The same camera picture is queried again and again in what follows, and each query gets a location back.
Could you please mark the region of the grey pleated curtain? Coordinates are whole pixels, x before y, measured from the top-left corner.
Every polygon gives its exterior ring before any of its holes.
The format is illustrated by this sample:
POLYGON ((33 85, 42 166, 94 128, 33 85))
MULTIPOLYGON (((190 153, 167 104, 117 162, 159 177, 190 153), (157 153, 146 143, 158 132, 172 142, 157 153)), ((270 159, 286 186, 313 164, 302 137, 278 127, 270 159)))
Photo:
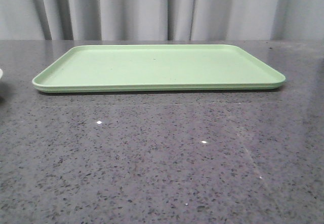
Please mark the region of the grey pleated curtain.
POLYGON ((323 39, 323 0, 1 0, 1 39, 323 39))

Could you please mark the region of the light green plastic tray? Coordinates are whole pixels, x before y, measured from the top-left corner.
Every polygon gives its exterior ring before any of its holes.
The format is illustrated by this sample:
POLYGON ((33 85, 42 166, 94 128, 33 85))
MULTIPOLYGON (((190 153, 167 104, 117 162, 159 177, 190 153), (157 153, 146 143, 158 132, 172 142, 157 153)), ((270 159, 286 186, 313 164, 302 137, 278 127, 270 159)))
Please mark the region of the light green plastic tray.
POLYGON ((276 89, 286 78, 227 44, 73 47, 38 74, 45 93, 276 89))

